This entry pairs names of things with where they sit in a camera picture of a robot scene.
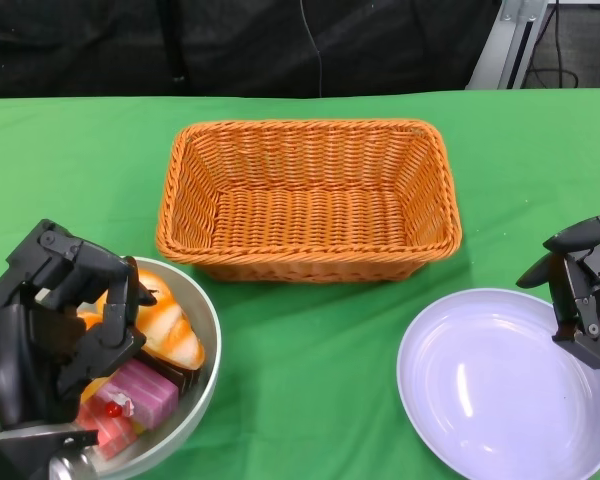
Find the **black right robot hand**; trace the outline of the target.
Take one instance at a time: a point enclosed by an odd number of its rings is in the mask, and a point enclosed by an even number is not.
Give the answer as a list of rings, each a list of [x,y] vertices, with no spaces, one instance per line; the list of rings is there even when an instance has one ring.
[[[553,342],[600,370],[600,215],[556,233],[544,248],[546,255],[516,285],[549,286],[557,322]]]

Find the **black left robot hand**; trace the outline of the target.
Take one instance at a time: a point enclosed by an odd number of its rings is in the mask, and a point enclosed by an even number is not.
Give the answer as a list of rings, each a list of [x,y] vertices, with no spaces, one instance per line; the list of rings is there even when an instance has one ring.
[[[0,277],[0,427],[74,421],[81,395],[145,344],[140,307],[157,300],[136,260],[41,220]]]

